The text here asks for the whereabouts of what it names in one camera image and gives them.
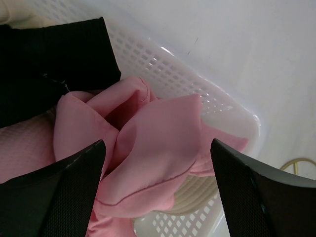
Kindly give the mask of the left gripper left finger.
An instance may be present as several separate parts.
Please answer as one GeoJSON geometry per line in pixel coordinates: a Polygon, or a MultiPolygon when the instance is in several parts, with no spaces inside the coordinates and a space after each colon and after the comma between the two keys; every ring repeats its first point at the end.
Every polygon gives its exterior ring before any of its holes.
{"type": "Polygon", "coordinates": [[[99,140],[0,186],[2,237],[83,237],[105,161],[99,140]]]}

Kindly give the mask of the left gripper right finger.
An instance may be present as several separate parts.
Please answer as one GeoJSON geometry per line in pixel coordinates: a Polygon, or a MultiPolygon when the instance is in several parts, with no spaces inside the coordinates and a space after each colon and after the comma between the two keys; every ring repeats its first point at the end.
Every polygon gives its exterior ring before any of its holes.
{"type": "Polygon", "coordinates": [[[218,139],[211,158],[232,237],[314,237],[316,182],[246,156],[218,139]]]}

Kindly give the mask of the pink bucket hat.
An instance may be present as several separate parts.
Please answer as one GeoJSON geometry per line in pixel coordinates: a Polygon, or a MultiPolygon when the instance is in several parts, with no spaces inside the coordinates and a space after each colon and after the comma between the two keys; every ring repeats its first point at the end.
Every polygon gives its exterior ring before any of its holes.
{"type": "Polygon", "coordinates": [[[238,151],[248,140],[206,125],[193,97],[158,99],[142,79],[97,93],[72,91],[44,112],[0,130],[0,184],[103,140],[105,161],[85,237],[133,237],[132,220],[178,190],[187,176],[213,176],[211,142],[238,151]]]}

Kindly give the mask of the black hat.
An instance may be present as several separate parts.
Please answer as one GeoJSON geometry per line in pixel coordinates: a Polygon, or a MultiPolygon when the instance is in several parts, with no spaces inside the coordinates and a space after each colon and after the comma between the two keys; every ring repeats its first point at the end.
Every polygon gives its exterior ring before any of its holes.
{"type": "Polygon", "coordinates": [[[103,18],[0,28],[1,127],[46,112],[68,92],[106,89],[120,77],[103,18]]]}

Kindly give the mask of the wooden hat stand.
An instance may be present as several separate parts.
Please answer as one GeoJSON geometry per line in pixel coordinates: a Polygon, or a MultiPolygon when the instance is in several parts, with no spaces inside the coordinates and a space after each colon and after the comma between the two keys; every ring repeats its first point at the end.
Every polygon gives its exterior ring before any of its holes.
{"type": "Polygon", "coordinates": [[[285,163],[280,170],[285,171],[288,167],[293,166],[293,172],[295,175],[298,175],[298,163],[300,162],[308,162],[313,164],[314,166],[316,166],[316,162],[309,159],[309,158],[295,158],[292,159],[290,161],[288,161],[287,163],[285,163]]]}

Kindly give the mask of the white plastic basket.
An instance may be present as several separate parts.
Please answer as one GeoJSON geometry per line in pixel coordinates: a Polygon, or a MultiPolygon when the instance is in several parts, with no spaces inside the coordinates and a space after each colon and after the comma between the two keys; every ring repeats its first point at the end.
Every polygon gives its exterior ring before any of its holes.
{"type": "MultiPolygon", "coordinates": [[[[251,104],[210,73],[200,75],[181,62],[170,48],[157,44],[141,28],[106,20],[107,31],[123,78],[138,76],[160,99],[193,97],[203,121],[213,128],[248,140],[244,154],[256,157],[265,131],[251,104]]],[[[134,223],[139,237],[227,237],[229,235],[219,193],[192,214],[153,212],[134,223]]]]}

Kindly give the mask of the beige hat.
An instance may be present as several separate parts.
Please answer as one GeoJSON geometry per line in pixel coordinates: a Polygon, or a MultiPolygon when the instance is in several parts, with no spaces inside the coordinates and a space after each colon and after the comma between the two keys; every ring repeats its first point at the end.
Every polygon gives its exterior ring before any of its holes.
{"type": "Polygon", "coordinates": [[[34,14],[20,0],[0,0],[0,24],[14,29],[34,29],[58,23],[34,14]]]}

